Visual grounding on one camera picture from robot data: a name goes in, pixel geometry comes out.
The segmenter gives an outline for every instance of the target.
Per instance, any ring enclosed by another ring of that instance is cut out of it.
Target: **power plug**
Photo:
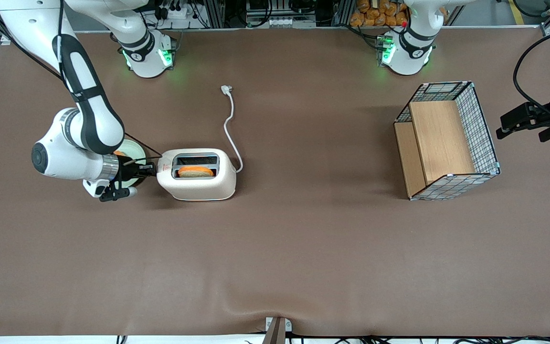
[[[224,93],[224,95],[227,96],[231,94],[231,91],[233,90],[233,86],[222,85],[220,89],[222,90],[222,93]]]

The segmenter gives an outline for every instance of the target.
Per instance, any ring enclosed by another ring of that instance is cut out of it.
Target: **white plate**
[[[123,152],[127,157],[131,159],[140,159],[146,157],[146,152],[144,152],[143,148],[141,148],[139,143],[136,143],[133,140],[125,139],[124,141],[122,141],[122,144],[117,149],[117,151]],[[133,178],[129,181],[122,182],[122,187],[129,187],[138,180],[138,178]]]

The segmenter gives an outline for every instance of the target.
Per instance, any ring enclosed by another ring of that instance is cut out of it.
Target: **brown table surface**
[[[246,163],[234,197],[175,201],[150,179],[102,204],[46,178],[33,143],[74,103],[0,48],[0,335],[250,333],[550,335],[550,142],[496,141],[502,175],[452,201],[406,200],[392,123],[420,83],[472,80],[495,135],[539,29],[446,29],[418,75],[376,67],[345,30],[185,35],[142,80],[105,34],[81,35],[111,104],[157,150],[214,147]],[[520,81],[550,98],[550,41]]]

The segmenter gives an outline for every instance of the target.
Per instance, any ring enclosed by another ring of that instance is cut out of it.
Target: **black cable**
[[[526,16],[531,17],[531,18],[541,18],[542,17],[542,12],[538,13],[538,14],[533,14],[533,13],[528,13],[528,12],[524,11],[523,9],[521,9],[521,7],[519,7],[519,4],[517,3],[517,0],[513,0],[513,4],[515,5],[515,7],[517,7],[519,12],[521,12],[521,14],[523,14],[523,15],[526,15]]]
[[[188,3],[190,4],[190,7],[192,7],[192,10],[194,11],[194,13],[196,13],[197,19],[199,20],[201,25],[205,29],[209,29],[209,25],[207,25],[207,22],[203,19],[203,16],[201,16],[201,13],[199,12],[199,7],[197,6],[196,2],[192,0],[192,1],[188,1]]]
[[[343,24],[342,22],[340,22],[339,24],[336,24],[335,26],[342,26],[343,28],[347,28],[349,31],[355,33],[356,35],[358,36],[363,36],[363,37],[367,37],[367,38],[372,38],[372,39],[376,39],[377,38],[377,35],[369,35],[367,33],[362,33],[360,31],[360,28],[358,28],[358,30],[354,29],[353,26],[350,26],[350,25],[347,25],[347,24]]]
[[[355,33],[356,35],[362,37],[362,39],[364,40],[364,43],[366,43],[371,48],[373,48],[375,50],[379,50],[379,51],[383,50],[383,48],[379,48],[378,46],[371,43],[371,41],[369,41],[369,39],[377,39],[378,35],[368,35],[366,33],[363,33],[360,30],[360,27],[358,27],[358,30],[356,30],[352,26],[349,26],[347,24],[339,23],[339,24],[336,24],[336,26],[343,26],[343,28],[347,28],[349,31],[351,31],[351,32]]]
[[[8,39],[10,40],[11,43],[13,43],[13,45],[15,45],[18,49],[20,49],[21,52],[23,52],[25,55],[27,55],[28,57],[30,57],[33,61],[35,61],[38,65],[41,65],[45,70],[48,70],[48,72],[50,72],[50,74],[52,74],[53,76],[55,76],[57,79],[61,80],[62,82],[63,81],[63,77],[60,76],[57,72],[55,72],[54,70],[52,70],[52,68],[48,67],[47,65],[45,65],[42,61],[40,61],[39,59],[37,59],[37,57],[33,56],[33,54],[31,54],[30,52],[27,52],[27,50],[25,48],[22,48],[22,46],[20,44],[18,44],[18,42],[14,39],[14,37],[12,37],[10,35],[10,32],[7,30],[5,24],[0,21],[0,31],[6,35],[6,37],[8,37]]]
[[[402,31],[399,32],[399,31],[394,30],[393,27],[389,26],[388,24],[386,24],[386,26],[388,26],[388,28],[389,28],[390,30],[392,30],[393,32],[395,32],[395,33],[397,33],[397,34],[404,33],[404,29],[402,29]]]
[[[59,7],[59,35],[57,36],[57,53],[56,58],[59,60],[59,75],[61,76],[61,81],[63,85],[67,88],[67,83],[65,82],[65,74],[63,72],[63,58],[61,57],[61,42],[63,41],[63,0],[59,1],[61,7]]]
[[[239,22],[241,22],[241,24],[243,24],[243,26],[245,26],[246,28],[258,28],[258,26],[262,26],[262,25],[266,24],[266,22],[269,21],[269,19],[271,18],[271,15],[273,14],[273,0],[265,0],[264,18],[262,18],[262,20],[258,24],[253,25],[249,22],[246,22],[241,17],[242,12],[247,13],[247,9],[242,9],[241,11],[239,10],[239,4],[243,3],[243,2],[244,2],[244,0],[238,0],[236,2],[236,15],[237,15],[237,18],[238,18]]]
[[[521,54],[521,57],[519,57],[519,61],[517,61],[517,65],[515,66],[515,70],[513,71],[513,84],[515,85],[515,88],[517,89],[517,91],[526,100],[528,100],[530,103],[534,104],[536,107],[538,107],[539,109],[541,109],[542,111],[544,111],[545,113],[548,113],[550,115],[550,110],[548,110],[542,104],[539,104],[539,102],[537,102],[536,100],[531,98],[525,91],[523,91],[521,89],[521,86],[519,86],[519,81],[517,80],[517,74],[519,73],[519,67],[521,67],[521,63],[526,58],[526,56],[528,56],[528,54],[532,51],[533,48],[535,48],[536,46],[538,46],[542,42],[547,41],[548,39],[550,39],[550,35],[546,35],[546,36],[542,37],[541,39],[536,41],[534,44],[532,44],[528,49],[526,49],[525,52],[523,52],[523,54]]]
[[[125,132],[124,135],[127,135],[128,137],[130,137],[132,140],[134,141],[137,141],[137,143],[141,144],[142,146],[146,147],[148,150],[151,150],[152,152],[155,152],[156,154],[158,154],[159,156],[157,157],[149,157],[149,158],[143,158],[143,159],[155,159],[155,158],[161,158],[162,157],[162,154],[158,151],[158,150],[155,150],[154,148],[152,148],[151,146],[148,146],[147,144],[139,141],[138,139],[136,139],[135,137],[133,137],[133,135]]]

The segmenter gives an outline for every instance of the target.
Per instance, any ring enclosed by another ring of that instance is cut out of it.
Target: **wooden panel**
[[[455,102],[411,102],[409,107],[426,184],[445,174],[475,173]]]
[[[406,194],[411,198],[411,196],[426,187],[415,130],[411,122],[394,123],[393,128],[396,132],[396,141],[398,142],[400,161],[402,162]]]

